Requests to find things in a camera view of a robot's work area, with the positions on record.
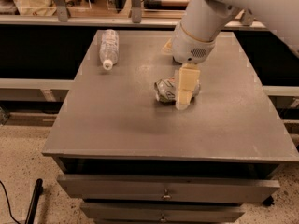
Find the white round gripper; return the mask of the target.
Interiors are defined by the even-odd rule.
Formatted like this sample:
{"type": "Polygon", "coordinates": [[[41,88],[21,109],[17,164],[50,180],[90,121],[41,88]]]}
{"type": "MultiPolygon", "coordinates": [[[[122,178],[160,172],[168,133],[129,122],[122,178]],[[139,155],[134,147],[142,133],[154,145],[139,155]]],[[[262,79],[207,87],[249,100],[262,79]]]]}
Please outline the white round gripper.
{"type": "Polygon", "coordinates": [[[162,47],[162,54],[172,54],[176,62],[183,63],[175,71],[176,109],[185,110],[190,105],[199,84],[200,70],[197,63],[204,62],[214,47],[215,41],[205,42],[189,36],[180,23],[162,47]]]}

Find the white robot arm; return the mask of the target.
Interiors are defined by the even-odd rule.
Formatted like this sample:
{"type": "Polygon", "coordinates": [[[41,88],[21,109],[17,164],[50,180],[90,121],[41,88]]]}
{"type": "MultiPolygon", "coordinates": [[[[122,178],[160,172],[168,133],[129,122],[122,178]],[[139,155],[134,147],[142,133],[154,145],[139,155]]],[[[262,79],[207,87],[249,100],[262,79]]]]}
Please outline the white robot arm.
{"type": "Polygon", "coordinates": [[[215,47],[223,27],[242,10],[249,11],[293,53],[299,51],[299,0],[190,0],[168,42],[176,62],[176,109],[190,105],[199,81],[198,64],[215,47]]]}

